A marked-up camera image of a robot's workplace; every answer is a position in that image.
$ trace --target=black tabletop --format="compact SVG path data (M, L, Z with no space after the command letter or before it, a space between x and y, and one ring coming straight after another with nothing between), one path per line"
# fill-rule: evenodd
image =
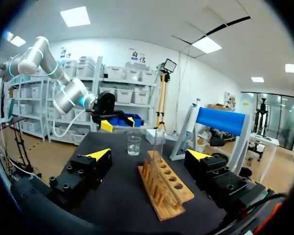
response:
M197 188L183 161L169 160L170 141L164 147L163 157L195 197L183 204L186 209L183 214L165 221L158 219L137 170L149 158L147 151L152 150L152 145L142 136L140 154L129 156L126 134L89 133L74 154L90 154L106 148L111 148L113 166L99 188L91 191L77 208L78 217L114 230L186 235L206 234L222 221L225 211Z

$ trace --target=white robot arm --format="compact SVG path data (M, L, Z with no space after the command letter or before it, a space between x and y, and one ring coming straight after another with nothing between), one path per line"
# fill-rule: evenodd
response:
M49 49L49 41L45 37L37 37L33 47L29 47L24 54L18 54L8 61L0 62L0 77L4 81L11 80L19 74L34 74L38 67L55 79L59 86L55 90L54 107L61 114L68 113L76 104L85 110L93 108L97 97L89 94L81 80L71 78L58 66Z

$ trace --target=wooden floor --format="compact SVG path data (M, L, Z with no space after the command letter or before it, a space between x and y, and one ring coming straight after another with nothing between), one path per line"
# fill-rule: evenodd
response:
M13 129L6 128L4 131L4 135L9 156L14 160L18 160L20 158L20 155L14 140ZM45 142L42 142L40 138L36 138L27 134L23 134L23 139L25 142L25 148L27 150L28 157L32 165L38 168L38 170L42 173L42 180L46 184L49 183L50 176L57 176L60 174L63 166L69 160L74 150L77 148L77 146L73 144L66 144L56 141L52 141L51 143L49 143L48 140L46 140ZM233 147L234 142L228 142L219 150L232 152ZM212 149L208 146L205 148L205 151L208 153L218 152L217 150ZM253 172L251 176L253 180L259 181L260 176L268 163L270 155L271 148L267 146L260 162L257 161L258 155L254 157L251 162L251 167L248 167ZM254 153L248 151L246 158L253 156ZM271 167L262 184L264 184L268 188L275 190L276 192L287 192L292 186L293 182L293 152L278 147Z

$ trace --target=white desk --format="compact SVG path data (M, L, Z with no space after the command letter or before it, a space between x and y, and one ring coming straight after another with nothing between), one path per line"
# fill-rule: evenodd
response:
M263 174L261 175L260 180L259 180L259 183L261 183L262 180L265 178L265 176L266 176L266 174L267 174L267 172L268 172L268 170L269 170L269 168L270 168L270 165L271 165L271 163L272 163L272 161L273 161L273 158L274 158L274 155L275 155L275 152L276 152L276 148L277 148L277 146L280 146L280 143L279 143L279 141L278 141L277 139L274 139L274 138L269 137L270 140L267 140L267 139L265 139L265 138L262 137L262 136L256 135L256 133L251 133L251 134L250 134L250 138L251 138L251 139L258 140L258 141L261 141L261 142L263 142L265 145L266 145L266 144L269 144L269 145L272 145L272 146L273 146L273 150L272 150L272 152L271 152L271 156L270 156L269 162L268 162L268 164L267 164L267 166L266 166L266 169L264 170L264 172L263 172Z

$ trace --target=test tube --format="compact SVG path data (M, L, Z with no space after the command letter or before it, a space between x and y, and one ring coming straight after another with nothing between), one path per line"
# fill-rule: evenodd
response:
M165 131L158 128L155 134L155 142L153 145L153 155L151 160L151 174L157 179L162 156L163 144L165 143Z

